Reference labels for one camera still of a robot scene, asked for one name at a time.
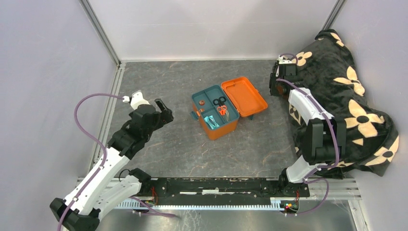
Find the teal sachet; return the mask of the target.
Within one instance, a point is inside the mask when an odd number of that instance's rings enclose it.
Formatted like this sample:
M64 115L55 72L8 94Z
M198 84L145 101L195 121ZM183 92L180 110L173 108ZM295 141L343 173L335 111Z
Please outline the teal sachet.
M216 122L213 115L206 116L204 118L204 121L210 127L211 130L215 130L219 127L219 124Z

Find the teal plastic tray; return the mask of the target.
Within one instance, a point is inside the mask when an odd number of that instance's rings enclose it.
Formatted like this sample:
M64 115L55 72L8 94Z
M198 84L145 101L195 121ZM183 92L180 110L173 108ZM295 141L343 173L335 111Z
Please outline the teal plastic tray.
M213 104L213 100L216 98L219 98L221 96L224 96L226 98L225 105L227 106L229 115L230 115L230 121L226 122L223 117L219 114L217 111L217 106ZM197 93L194 93L192 96L192 101L193 101L193 106L195 106L195 112L192 113L192 117L195 119L204 118L206 116L213 115L214 119L216 122L219 124L219 128L224 128L227 125L232 124L233 122L237 122L238 119L240 118L240 114L237 111L236 107L232 103L231 99L226 95L225 91L221 88L220 85L213 85L211 87L208 87L204 90L201 90ZM205 105L199 105L199 101L204 100ZM209 128L210 127L206 124L204 121L204 127Z

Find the orange medicine kit box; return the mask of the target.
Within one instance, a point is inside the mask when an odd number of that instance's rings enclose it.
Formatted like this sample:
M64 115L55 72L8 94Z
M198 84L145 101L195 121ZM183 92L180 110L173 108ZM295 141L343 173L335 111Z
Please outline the orange medicine kit box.
M232 103L240 114L240 118L253 119L254 115L261 113L268 108L268 104L265 99L246 77L238 77L222 82L220 86L225 91L226 95L231 99ZM191 116L194 112L195 106L192 105ZM233 132L238 124L238 121L233 122L224 128L211 131L209 128L204 127L204 120L202 118L195 120L200 122L210 140L216 140L228 133Z

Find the black handled scissors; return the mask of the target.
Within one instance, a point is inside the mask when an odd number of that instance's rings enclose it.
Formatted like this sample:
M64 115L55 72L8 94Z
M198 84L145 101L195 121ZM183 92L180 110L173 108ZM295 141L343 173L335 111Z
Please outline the black handled scissors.
M224 96L221 96L221 97L219 97L219 98L214 99L214 100L213 100L213 104L214 104L215 106L217 106L217 109L218 109L218 110L219 110L219 109L223 110L223 109L226 109L226 108L227 108L226 105L225 105L225 102L226 102L226 101L227 101L226 98L225 98Z

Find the orange handled small scissors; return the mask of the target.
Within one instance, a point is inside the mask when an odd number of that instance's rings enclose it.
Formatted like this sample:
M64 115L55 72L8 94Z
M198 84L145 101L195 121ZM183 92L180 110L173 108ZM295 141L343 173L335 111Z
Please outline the orange handled small scissors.
M226 105L218 106L217 111L219 112L219 114L223 117L223 119L226 122L230 121L230 114L228 112L228 109L227 109Z

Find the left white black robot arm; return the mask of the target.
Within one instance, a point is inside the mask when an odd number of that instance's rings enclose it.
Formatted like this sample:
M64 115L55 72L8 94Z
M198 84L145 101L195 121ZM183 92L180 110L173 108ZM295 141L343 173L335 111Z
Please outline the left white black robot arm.
M160 98L154 106L144 99L130 99L133 111L120 130L114 133L102 158L88 175L65 198L55 198L50 208L58 220L57 230L94 231L101 219L121 202L136 194L146 196L151 191L149 176L133 170L109 190L106 186L150 140L152 133L173 121L172 111Z

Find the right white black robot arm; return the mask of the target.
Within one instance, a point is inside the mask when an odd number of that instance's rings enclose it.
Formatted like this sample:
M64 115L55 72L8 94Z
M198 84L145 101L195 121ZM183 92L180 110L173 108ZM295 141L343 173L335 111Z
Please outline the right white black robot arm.
M287 97L306 124L301 155L279 176L278 191L283 196L291 196L317 171L338 166L345 153L345 120L325 110L308 88L300 86L296 67L289 60L277 60L269 80L271 95Z

